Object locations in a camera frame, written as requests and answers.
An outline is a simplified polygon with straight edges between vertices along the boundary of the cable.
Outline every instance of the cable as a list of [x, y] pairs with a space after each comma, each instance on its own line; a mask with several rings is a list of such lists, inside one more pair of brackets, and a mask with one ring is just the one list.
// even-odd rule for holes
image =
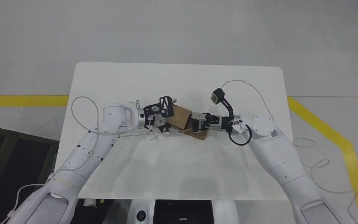
[[[295, 144], [295, 141], [297, 140], [306, 140], [306, 141], [309, 141], [311, 142], [312, 144], [311, 145], [308, 145], [308, 146], [300, 146], [300, 145], [297, 145]], [[315, 141], [311, 140], [311, 139], [308, 139], [308, 138], [295, 138], [293, 141], [292, 141], [292, 144], [295, 146], [295, 147], [299, 147], [299, 148], [309, 148], [309, 147], [312, 147], [315, 145]]]
[[267, 105], [266, 105], [265, 100], [263, 99], [263, 97], [262, 97], [262, 95], [261, 95], [261, 93], [259, 92], [258, 89], [256, 89], [252, 84], [246, 82], [245, 80], [230, 80], [230, 81], [227, 81], [226, 83], [224, 83], [224, 84], [222, 85], [222, 88], [223, 88], [227, 83], [229, 83], [229, 82], [241, 82], [241, 83], [248, 84], [249, 86], [251, 86], [252, 88], [254, 88], [254, 89], [256, 90], [256, 92], [259, 94], [259, 96], [261, 97], [261, 99], [262, 99], [262, 101], [263, 101], [263, 104], [265, 105], [265, 107], [266, 107], [266, 109], [267, 109], [267, 112], [270, 114], [272, 120], [275, 121], [275, 120], [274, 120], [274, 117], [272, 116], [272, 114], [271, 114], [271, 112], [270, 112], [270, 110], [269, 110], [269, 108], [268, 108]]
[[[89, 100], [89, 101], [90, 101], [91, 103], [93, 103], [94, 106], [96, 107], [96, 112], [97, 112], [97, 119], [96, 119], [96, 120], [97, 120], [97, 125], [96, 125], [96, 128], [95, 128], [96, 132], [93, 131], [93, 130], [90, 130], [89, 128], [87, 128], [86, 126], [84, 126], [84, 125], [76, 118], [76, 116], [75, 116], [75, 114], [74, 114], [74, 112], [73, 112], [73, 104], [74, 104], [74, 102], [75, 102], [76, 100], [78, 100], [78, 99], [80, 99], [80, 98], [84, 98], [84, 99]], [[93, 152], [93, 151], [95, 150], [96, 146], [97, 146], [98, 136], [99, 136], [100, 134], [103, 135], [103, 133], [100, 133], [100, 132], [99, 132], [99, 130], [100, 130], [100, 129], [99, 129], [99, 126], [100, 126], [100, 125], [99, 125], [99, 124], [100, 124], [100, 112], [99, 112], [99, 109], [98, 109], [98, 106], [97, 106], [96, 102], [94, 102], [91, 98], [89, 98], [89, 97], [87, 97], [87, 96], [78, 96], [78, 97], [76, 97], [76, 98], [72, 101], [72, 103], [71, 103], [71, 114], [72, 114], [72, 117], [74, 118], [74, 120], [75, 120], [82, 128], [86, 129], [86, 130], [89, 131], [89, 132], [92, 132], [92, 133], [94, 133], [94, 134], [97, 134], [96, 141], [95, 141], [95, 145], [94, 145], [93, 149], [90, 151], [90, 152]], [[117, 135], [117, 136], [120, 137], [120, 138], [124, 138], [124, 137], [131, 137], [131, 136], [144, 136], [144, 135], [149, 134], [150, 132], [152, 132], [152, 130], [150, 129], [150, 122], [149, 122], [148, 132], [146, 132], [146, 133], [144, 133], [144, 134], [131, 134], [131, 135], [128, 135], [128, 136], [120, 136], [118, 133], [107, 133], [107, 134], [115, 134], [115, 135]], [[55, 175], [55, 174], [56, 174], [57, 172], [59, 172], [59, 171], [75, 171], [75, 170], [78, 170], [78, 169], [82, 168], [82, 167], [86, 164], [86, 162], [87, 162], [89, 159], [90, 159], [90, 156], [88, 156], [87, 159], [85, 160], [85, 162], [84, 162], [81, 166], [79, 166], [79, 167], [76, 167], [76, 168], [74, 168], [74, 169], [58, 169], [58, 170], [54, 171], [50, 176]]]
[[[300, 145], [294, 144], [294, 141], [297, 140], [297, 139], [304, 139], [304, 140], [307, 140], [307, 141], [312, 142], [313, 145], [311, 145], [311, 146], [314, 146], [314, 145], [315, 145], [315, 141], [313, 141], [313, 140], [311, 140], [311, 139], [308, 139], [308, 138], [295, 138], [295, 139], [292, 141], [292, 144], [293, 144], [295, 147], [297, 147], [297, 148], [309, 148], [309, 147], [310, 147], [310, 146], [300, 146]], [[324, 162], [324, 161], [325, 161], [326, 163], [324, 163], [323, 165], [318, 166], [318, 164], [320, 164], [321, 162]], [[316, 184], [316, 186], [317, 186], [318, 188], [320, 188], [321, 190], [323, 190], [323, 191], [325, 191], [325, 192], [332, 193], [332, 194], [354, 193], [353, 200], [352, 200], [351, 203], [349, 204], [349, 206], [348, 206], [348, 208], [347, 208], [347, 211], [348, 211], [348, 214], [351, 216], [351, 218], [352, 218], [356, 223], [358, 223], [357, 220], [356, 220], [356, 218], [355, 218], [355, 217], [353, 216], [353, 214], [351, 213], [351, 207], [352, 207], [352, 205], [353, 205], [353, 202], [354, 202], [354, 201], [356, 200], [356, 198], [357, 198], [357, 192], [354, 191], [354, 190], [346, 190], [346, 191], [342, 191], [342, 192], [334, 192], [334, 191], [332, 191], [332, 190], [327, 190], [327, 189], [325, 189], [324, 187], [320, 186], [320, 185], [316, 182], [315, 178], [312, 176], [312, 172], [313, 172], [314, 169], [319, 169], [319, 168], [326, 167], [328, 164], [329, 164], [329, 159], [324, 158], [324, 159], [322, 159], [322, 160], [316, 162], [313, 166], [307, 166], [307, 165], [305, 165], [305, 164], [302, 164], [302, 165], [310, 169], [310, 171], [309, 171], [309, 176], [311, 177], [311, 179], [313, 180], [313, 182]]]
[[15, 206], [14, 206], [13, 209], [8, 213], [8, 216], [5, 218], [5, 220], [2, 221], [0, 224], [4, 224], [9, 218], [11, 218], [10, 214], [11, 214], [12, 212], [16, 211], [16, 207], [17, 207], [17, 204], [18, 204], [18, 196], [20, 195], [20, 191], [21, 191], [23, 188], [27, 188], [28, 186], [44, 186], [44, 184], [28, 184], [28, 185], [22, 186], [22, 187], [17, 191]]
[[249, 132], [248, 140], [247, 140], [245, 143], [237, 143], [237, 142], [235, 142], [235, 141], [232, 139], [232, 137], [231, 137], [231, 132], [229, 132], [229, 139], [230, 139], [234, 144], [236, 144], [236, 145], [238, 145], [238, 146], [245, 146], [245, 145], [247, 145], [247, 144], [251, 141], [251, 138], [252, 138], [251, 128], [250, 128], [247, 124], [245, 124], [245, 126], [246, 126], [246, 128], [247, 128], [247, 130], [248, 130], [248, 132]]

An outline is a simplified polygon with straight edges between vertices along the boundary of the brown cardboard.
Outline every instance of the brown cardboard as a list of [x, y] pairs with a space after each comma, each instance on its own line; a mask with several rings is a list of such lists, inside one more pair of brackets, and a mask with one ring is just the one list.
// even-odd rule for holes
[[182, 133], [192, 136], [193, 138], [204, 140], [207, 130], [201, 133], [192, 132], [192, 123], [189, 119], [191, 111], [177, 105], [173, 105], [174, 116], [167, 118], [167, 123], [179, 129]]

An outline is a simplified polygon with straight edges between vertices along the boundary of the concrete floor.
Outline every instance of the concrete floor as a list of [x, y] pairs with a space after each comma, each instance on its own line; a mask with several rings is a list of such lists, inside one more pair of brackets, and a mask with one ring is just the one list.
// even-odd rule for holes
[[[277, 66], [288, 96], [358, 148], [358, 1], [3, 0], [0, 95], [68, 95], [81, 61]], [[0, 128], [59, 140], [64, 108], [0, 108]], [[291, 113], [326, 188], [350, 189], [342, 153]], [[347, 207], [351, 195], [329, 195]], [[238, 202], [241, 223], [294, 223], [288, 202]]]

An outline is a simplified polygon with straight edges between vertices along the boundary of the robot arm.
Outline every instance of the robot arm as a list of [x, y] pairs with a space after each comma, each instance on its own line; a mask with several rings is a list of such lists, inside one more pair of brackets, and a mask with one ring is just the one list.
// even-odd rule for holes
[[[214, 104], [222, 103], [229, 116], [192, 113], [193, 132], [218, 130], [229, 134], [237, 145], [248, 144], [261, 166], [280, 184], [287, 195], [298, 224], [356, 224], [346, 210], [336, 207], [320, 192], [305, 172], [296, 148], [270, 116], [252, 119], [233, 115], [232, 107], [218, 88], [211, 96]], [[245, 143], [237, 143], [231, 134], [243, 134]]]
[[[256, 120], [266, 119], [258, 126]], [[305, 172], [296, 148], [269, 117], [255, 116], [251, 122], [253, 136], [248, 143], [261, 166], [280, 184], [287, 195], [298, 224], [355, 224], [346, 210], [336, 207], [321, 193]], [[248, 131], [243, 132], [248, 139]]]
[[[173, 116], [172, 99], [161, 97], [158, 104], [144, 109], [110, 104], [103, 109], [103, 122], [89, 130], [39, 190], [33, 192], [17, 210], [11, 211], [8, 224], [70, 223], [78, 194], [105, 159], [118, 135], [147, 127], [156, 119]], [[130, 113], [130, 124], [126, 111]]]

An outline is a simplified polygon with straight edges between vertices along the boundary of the yellow tape stripe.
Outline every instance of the yellow tape stripe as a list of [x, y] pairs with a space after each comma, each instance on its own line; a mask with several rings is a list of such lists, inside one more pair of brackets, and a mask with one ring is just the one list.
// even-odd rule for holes
[[68, 96], [0, 96], [0, 106], [67, 106]]
[[319, 119], [307, 108], [302, 106], [294, 98], [288, 97], [288, 103], [290, 110], [295, 112], [298, 116], [300, 116], [303, 120], [305, 120], [308, 124], [310, 124], [313, 128], [323, 134], [342, 150], [347, 172], [351, 180], [352, 189], [358, 192], [358, 161], [353, 144], [344, 136], [336, 132], [324, 121]]

